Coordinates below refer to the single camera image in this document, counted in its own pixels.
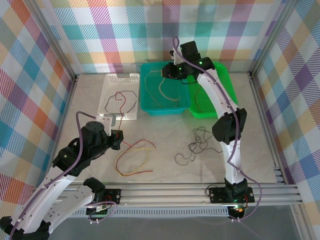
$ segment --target teal plastic basket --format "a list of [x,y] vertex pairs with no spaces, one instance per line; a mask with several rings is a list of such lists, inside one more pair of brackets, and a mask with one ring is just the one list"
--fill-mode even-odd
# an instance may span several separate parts
[[141,65],[140,106],[150,115],[182,114],[190,107],[188,86],[179,80],[161,76],[162,68],[168,63],[162,61]]

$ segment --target yellow wire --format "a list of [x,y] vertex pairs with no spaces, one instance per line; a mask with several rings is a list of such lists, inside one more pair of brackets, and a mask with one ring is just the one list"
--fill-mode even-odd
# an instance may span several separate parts
[[[113,167],[114,167],[114,170],[121,176],[123,177],[126,177],[130,174],[133,174],[135,172],[137,172],[138,170],[140,170],[144,165],[146,165],[146,163],[148,162],[149,160],[149,150],[152,150],[152,149],[156,149],[155,147],[152,147],[152,148],[137,148],[137,149],[127,149],[125,150],[124,152],[120,152],[114,159],[114,162],[113,162]],[[145,161],[143,162],[143,164],[141,166],[139,166],[138,168],[136,168],[135,170],[133,170],[132,172],[130,173],[125,173],[125,174],[121,174],[120,171],[118,171],[118,169],[116,168],[116,163],[117,163],[117,160],[119,158],[120,155],[122,154],[125,154],[127,152],[132,152],[132,151],[136,151],[136,150],[146,150],[146,156],[145,156]]]

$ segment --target checkered backdrop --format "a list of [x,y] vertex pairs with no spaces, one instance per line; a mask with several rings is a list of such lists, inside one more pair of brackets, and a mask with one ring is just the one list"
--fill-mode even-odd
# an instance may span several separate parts
[[247,72],[285,0],[37,0],[76,73],[140,72],[170,60],[172,37]]
[[300,0],[258,74],[290,183],[320,239],[320,0]]
[[1,218],[42,181],[72,82],[23,1],[0,6]]

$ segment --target purple cable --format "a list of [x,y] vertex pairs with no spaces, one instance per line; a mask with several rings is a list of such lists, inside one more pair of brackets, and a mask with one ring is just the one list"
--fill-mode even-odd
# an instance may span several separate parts
[[[101,219],[99,220],[99,222],[101,222],[101,221],[103,221],[103,220],[106,220],[106,219],[109,218],[111,215],[115,214],[115,212],[117,211],[117,207],[118,207],[117,203],[114,202],[114,201],[101,201],[101,202],[97,202],[97,203],[89,203],[89,204],[85,205],[85,207],[87,207],[87,206],[96,206],[96,205],[101,205],[101,204],[113,204],[113,205],[114,205],[114,210],[113,210],[110,214],[108,214],[107,216],[101,218]],[[91,216],[92,216],[92,215],[93,215],[93,213],[91,213],[91,214],[89,215],[89,220],[90,220],[91,222],[93,222],[93,220],[91,219]]]
[[239,173],[241,173],[245,178],[249,179],[250,181],[256,183],[259,187],[259,190],[260,190],[260,196],[259,196],[259,200],[257,202],[257,204],[255,205],[254,209],[252,210],[251,213],[249,213],[247,216],[243,217],[241,220],[244,220],[248,217],[250,217],[255,211],[256,209],[258,208],[258,206],[260,205],[261,203],[261,199],[262,199],[262,187],[261,185],[256,181],[256,180],[253,180],[251,177],[248,177],[243,171],[240,170],[240,168],[238,168],[237,166],[235,166],[231,160],[232,158],[234,157],[235,155],[235,152],[236,152],[236,148],[237,148],[237,143],[238,143],[238,137],[239,137],[239,120],[238,120],[238,117],[237,117],[237,114],[235,112],[235,110],[232,108],[231,106],[231,103],[227,97],[227,95],[225,94],[225,92],[223,91],[222,87],[220,86],[220,84],[217,82],[217,80],[211,76],[206,70],[204,70],[203,68],[193,64],[192,62],[188,61],[187,59],[185,59],[181,53],[178,51],[178,46],[180,44],[180,41],[179,41],[179,38],[177,36],[174,36],[173,39],[172,39],[172,44],[173,44],[173,48],[174,48],[174,51],[176,52],[176,54],[181,58],[183,59],[187,64],[189,64],[190,66],[200,70],[201,72],[203,72],[204,74],[206,74],[212,81],[213,83],[218,87],[219,91],[221,92],[223,98],[225,99],[226,103],[228,104],[228,107],[231,109],[232,111],[232,114],[234,116],[234,119],[235,119],[235,139],[234,139],[234,145],[233,145],[233,149],[232,149],[232,152],[231,152],[231,155],[229,157],[229,159],[226,161],[228,164],[230,164],[232,167],[234,167]]
[[[83,143],[83,138],[82,138],[82,133],[81,133],[81,127],[80,127],[80,122],[79,122],[79,114],[85,115],[87,117],[96,119],[95,116],[91,116],[83,111],[77,111],[75,114],[75,121],[76,121],[76,126],[78,128],[78,132],[79,132],[79,142],[80,142],[80,148],[79,148],[79,154],[78,157],[76,158],[76,160],[74,161],[74,163],[67,169],[65,170],[63,173],[61,173],[59,176],[57,176],[55,179],[53,179],[52,181],[48,182],[47,184],[44,185],[44,188],[41,188],[34,196],[33,198],[29,201],[29,203],[25,206],[24,210],[22,211],[22,213],[20,214],[20,216],[18,217],[19,219],[22,219],[23,216],[26,214],[26,212],[28,211],[28,209],[30,208],[31,204],[34,202],[34,199],[36,199],[45,189],[47,189],[48,187],[51,186],[51,184],[53,184],[54,182],[56,182],[57,180],[59,180],[63,175],[67,174],[71,169],[73,169],[77,163],[79,162],[81,155],[82,155],[82,151],[84,148],[84,143]],[[18,227],[19,221],[16,221],[11,232],[10,232],[10,237],[9,240],[12,239],[15,230]]]

